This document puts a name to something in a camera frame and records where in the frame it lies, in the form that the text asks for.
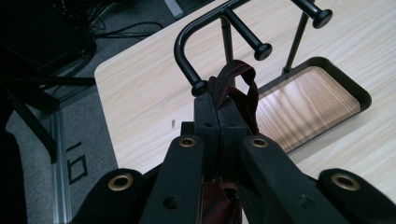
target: black metal rod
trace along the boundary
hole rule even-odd
[[[229,63],[233,60],[233,37],[231,35],[231,24],[224,17],[221,17],[220,20],[225,51],[225,62]]]
[[[313,22],[313,26],[319,29],[325,26],[332,18],[332,11],[329,9],[321,10],[315,6],[315,1],[310,0],[291,0],[297,7],[299,7],[306,15],[308,15]]]
[[[180,67],[181,71],[186,76],[187,80],[192,85],[191,93],[194,96],[198,96],[206,93],[206,85],[207,81],[201,80],[198,76],[197,72],[194,70],[190,62],[187,60],[187,57],[184,53],[184,47],[187,43],[187,40],[190,38],[192,34],[201,28],[205,27],[212,21],[215,21],[219,17],[222,16],[223,10],[225,7],[236,8],[245,4],[248,0],[232,0],[226,2],[219,7],[214,8],[213,10],[207,12],[202,17],[196,19],[189,23],[183,30],[181,30],[180,34],[178,34],[175,47],[174,54],[177,65]]]
[[[303,38],[303,34],[304,34],[304,30],[305,30],[305,26],[306,26],[307,22],[308,22],[308,16],[305,13],[303,13],[303,15],[300,18],[300,23],[298,24],[298,27],[297,27],[296,35],[295,35],[293,43],[291,45],[288,60],[286,61],[286,65],[283,68],[282,75],[287,74],[291,70],[291,66],[292,66],[294,58],[296,56],[297,49],[300,46],[301,39]]]
[[[272,46],[270,44],[263,44],[230,8],[224,8],[224,16],[254,49],[254,58],[257,61],[264,60],[271,54]]]

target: black knob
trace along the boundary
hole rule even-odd
[[[329,9],[321,10],[313,1],[309,0],[291,0],[297,7],[299,7],[306,15],[308,15],[313,22],[316,29],[322,28],[332,18],[332,11]]]

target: black metal frame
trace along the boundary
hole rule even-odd
[[[6,96],[15,111],[41,141],[49,153],[52,163],[56,162],[57,145],[49,132],[43,127],[27,105],[44,113],[51,114],[60,109],[60,101],[40,90],[37,86],[92,86],[93,77],[28,77],[18,78],[1,76]]]

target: brown leather strap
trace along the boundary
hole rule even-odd
[[[242,79],[249,85],[247,94],[232,85],[232,80],[237,76],[242,76]],[[253,67],[242,61],[233,60],[223,67],[218,77],[209,79],[207,90],[212,97],[216,111],[219,110],[224,100],[230,97],[252,134],[259,133],[256,121],[259,90],[254,82],[255,76],[256,71]]]

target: small hole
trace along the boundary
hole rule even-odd
[[[126,177],[120,177],[114,181],[114,185],[119,187],[126,185],[126,183],[128,183],[128,179]]]
[[[177,209],[178,207],[180,207],[180,205],[181,199],[176,195],[169,196],[165,200],[163,200],[163,206],[168,210]]]
[[[116,175],[108,182],[108,187],[114,191],[128,189],[134,183],[134,178],[130,174]]]

